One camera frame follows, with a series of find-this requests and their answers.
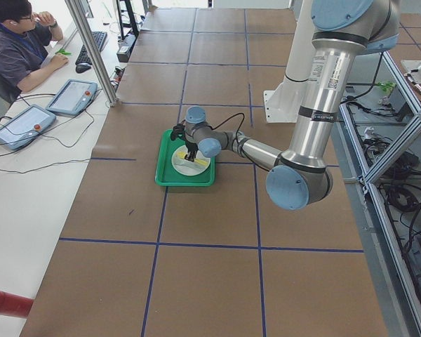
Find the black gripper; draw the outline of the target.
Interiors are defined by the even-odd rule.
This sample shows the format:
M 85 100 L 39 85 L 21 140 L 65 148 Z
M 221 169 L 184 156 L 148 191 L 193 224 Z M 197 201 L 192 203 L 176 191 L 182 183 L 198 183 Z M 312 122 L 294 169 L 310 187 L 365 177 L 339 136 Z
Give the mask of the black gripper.
M 196 153 L 197 153 L 197 144 L 189 142 L 188 140 L 185 141 L 186 147 L 187 147 L 187 154 L 185 155 L 185 159 L 187 161 L 195 161 Z

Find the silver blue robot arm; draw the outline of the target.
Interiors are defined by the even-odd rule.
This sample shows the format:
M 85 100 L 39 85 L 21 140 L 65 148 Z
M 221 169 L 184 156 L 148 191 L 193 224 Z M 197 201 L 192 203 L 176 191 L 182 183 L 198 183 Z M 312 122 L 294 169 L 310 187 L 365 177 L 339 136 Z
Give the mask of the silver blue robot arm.
M 333 186 L 323 154 L 337 120 L 349 73 L 358 55 L 393 48 L 399 35 L 400 1 L 314 1 L 309 17 L 316 49 L 290 146 L 280 151 L 240 131 L 216 131 L 204 109 L 187 110 L 182 139 L 188 149 L 213 158 L 231 150 L 269 169 L 266 189 L 279 207 L 298 210 L 325 198 Z

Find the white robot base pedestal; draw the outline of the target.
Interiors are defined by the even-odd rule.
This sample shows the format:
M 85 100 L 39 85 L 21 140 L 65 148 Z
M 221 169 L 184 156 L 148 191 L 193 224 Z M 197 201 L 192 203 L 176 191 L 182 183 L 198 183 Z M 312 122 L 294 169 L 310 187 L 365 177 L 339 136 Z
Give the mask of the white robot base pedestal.
M 268 123 L 295 123 L 304 99 L 315 48 L 312 45 L 314 24 L 312 0 L 304 0 L 286 65 L 283 81 L 273 91 L 264 92 Z

